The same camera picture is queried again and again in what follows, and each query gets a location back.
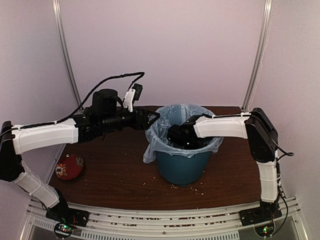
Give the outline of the translucent blue plastic trash bag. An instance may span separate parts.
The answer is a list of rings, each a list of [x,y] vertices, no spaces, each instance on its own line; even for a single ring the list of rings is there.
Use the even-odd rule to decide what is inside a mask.
[[[157,153],[169,156],[191,158],[197,154],[218,152],[223,137],[197,137],[194,118],[215,114],[209,109],[190,103],[171,104],[156,110],[160,118],[145,131],[149,142],[143,154],[143,162],[149,164],[156,159]]]

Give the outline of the teal plastic trash bin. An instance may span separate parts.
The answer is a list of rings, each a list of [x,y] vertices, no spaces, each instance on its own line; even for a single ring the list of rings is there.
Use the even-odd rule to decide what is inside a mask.
[[[202,176],[211,155],[211,152],[202,152],[186,157],[158,151],[157,168],[167,182],[185,188]]]

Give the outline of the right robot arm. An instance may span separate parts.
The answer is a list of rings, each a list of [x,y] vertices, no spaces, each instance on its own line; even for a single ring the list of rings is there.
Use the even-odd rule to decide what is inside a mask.
[[[268,220],[279,207],[281,170],[278,132],[261,108],[227,115],[198,113],[167,131],[167,140],[188,151],[200,150],[214,139],[243,142],[256,163],[260,182],[259,220]]]

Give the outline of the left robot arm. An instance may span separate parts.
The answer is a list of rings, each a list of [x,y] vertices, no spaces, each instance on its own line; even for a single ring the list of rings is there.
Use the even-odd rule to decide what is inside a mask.
[[[160,114],[134,106],[141,92],[135,85],[120,99],[116,90],[101,89],[93,94],[90,107],[65,120],[32,125],[4,122],[0,131],[0,179],[13,182],[40,200],[61,222],[69,221],[72,211],[61,192],[40,180],[22,162],[22,154],[55,145],[87,143],[126,127],[147,130]]]

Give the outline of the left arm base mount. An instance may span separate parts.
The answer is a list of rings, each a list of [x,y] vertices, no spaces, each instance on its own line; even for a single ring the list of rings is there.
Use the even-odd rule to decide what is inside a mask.
[[[56,221],[53,233],[60,239],[69,238],[78,227],[86,227],[90,213],[85,210],[69,208],[67,212],[56,213],[52,209],[46,211],[45,217]]]

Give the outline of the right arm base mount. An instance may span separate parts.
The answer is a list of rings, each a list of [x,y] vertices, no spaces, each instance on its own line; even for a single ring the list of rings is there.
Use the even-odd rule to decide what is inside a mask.
[[[259,206],[241,210],[238,214],[243,227],[253,225],[259,237],[268,238],[276,232],[275,219],[282,216],[282,211]]]

